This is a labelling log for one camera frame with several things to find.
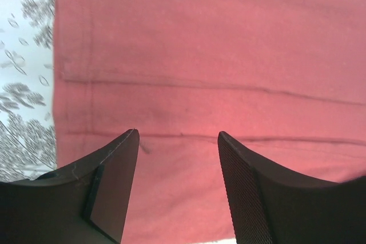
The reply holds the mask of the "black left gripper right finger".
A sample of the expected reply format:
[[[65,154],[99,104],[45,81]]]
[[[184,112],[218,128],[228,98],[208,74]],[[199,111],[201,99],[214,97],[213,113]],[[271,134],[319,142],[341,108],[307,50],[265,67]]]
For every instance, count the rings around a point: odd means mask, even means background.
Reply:
[[[217,143],[237,243],[365,242],[365,176],[325,181],[265,158],[224,131]]]

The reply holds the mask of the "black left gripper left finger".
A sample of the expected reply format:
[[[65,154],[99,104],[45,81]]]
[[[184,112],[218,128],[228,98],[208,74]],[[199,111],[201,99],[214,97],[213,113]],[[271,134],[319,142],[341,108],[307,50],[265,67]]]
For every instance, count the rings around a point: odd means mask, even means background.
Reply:
[[[2,243],[120,243],[140,135],[39,176],[1,183]]]

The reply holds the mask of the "pink t-shirt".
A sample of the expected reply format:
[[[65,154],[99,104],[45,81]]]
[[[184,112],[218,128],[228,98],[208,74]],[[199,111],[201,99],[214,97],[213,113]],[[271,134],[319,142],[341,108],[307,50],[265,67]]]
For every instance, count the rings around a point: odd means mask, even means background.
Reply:
[[[123,243],[234,236],[221,131],[365,173],[365,0],[55,0],[53,43],[58,164],[140,132]]]

